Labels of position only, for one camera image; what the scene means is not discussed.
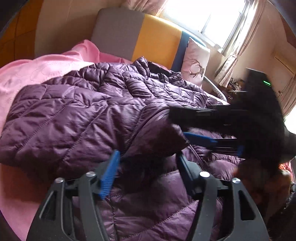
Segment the green led indicator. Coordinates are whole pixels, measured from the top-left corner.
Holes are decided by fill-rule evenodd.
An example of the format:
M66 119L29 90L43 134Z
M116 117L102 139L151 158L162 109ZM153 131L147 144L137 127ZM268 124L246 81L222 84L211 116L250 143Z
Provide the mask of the green led indicator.
M266 82L266 81L263 81L263 82L264 82L265 84L271 86L271 83L268 83L268 82Z

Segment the silver screw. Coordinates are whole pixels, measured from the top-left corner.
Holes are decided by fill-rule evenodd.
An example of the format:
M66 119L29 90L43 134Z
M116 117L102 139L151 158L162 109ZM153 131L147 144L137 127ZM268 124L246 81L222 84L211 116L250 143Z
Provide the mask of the silver screw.
M240 183L240 179L234 177L234 178L232 179L232 182L233 182L233 183Z
M55 179L55 183L62 183L64 179L62 177L58 177Z
M86 173L86 176L87 176L87 177L94 177L95 175L96 175L95 172L87 172L87 173Z
M202 177L209 177L210 176L210 174L208 172L205 172L205 171L200 172L200 175Z

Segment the upholstered headboard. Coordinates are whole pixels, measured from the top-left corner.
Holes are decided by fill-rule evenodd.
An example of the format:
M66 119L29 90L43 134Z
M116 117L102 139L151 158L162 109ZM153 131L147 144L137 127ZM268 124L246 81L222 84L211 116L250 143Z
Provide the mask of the upholstered headboard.
M104 8L98 13L91 41L104 53L130 61L144 56L178 72L189 37L205 46L170 21L125 8Z

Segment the purple jacket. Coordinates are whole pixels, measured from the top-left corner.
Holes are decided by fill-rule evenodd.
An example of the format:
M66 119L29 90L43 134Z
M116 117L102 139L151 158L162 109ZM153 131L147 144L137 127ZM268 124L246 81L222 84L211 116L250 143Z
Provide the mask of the purple jacket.
M174 154L183 150L188 160L226 180L240 159L189 145L170 123L168 107L210 104L217 101L180 73L143 57L132 65L94 64L18 93L0 139L0 162L42 180L71 179L117 149L118 175L110 196L98 203L110 240L184 240L197 201L186 194ZM213 240L221 210L217 200Z

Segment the deer print pillow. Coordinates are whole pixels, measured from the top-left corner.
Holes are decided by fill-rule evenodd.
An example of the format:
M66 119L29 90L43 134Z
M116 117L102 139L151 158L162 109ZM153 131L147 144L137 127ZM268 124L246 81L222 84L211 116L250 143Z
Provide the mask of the deer print pillow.
M202 86L210 50L189 38L181 68L182 78L197 86Z

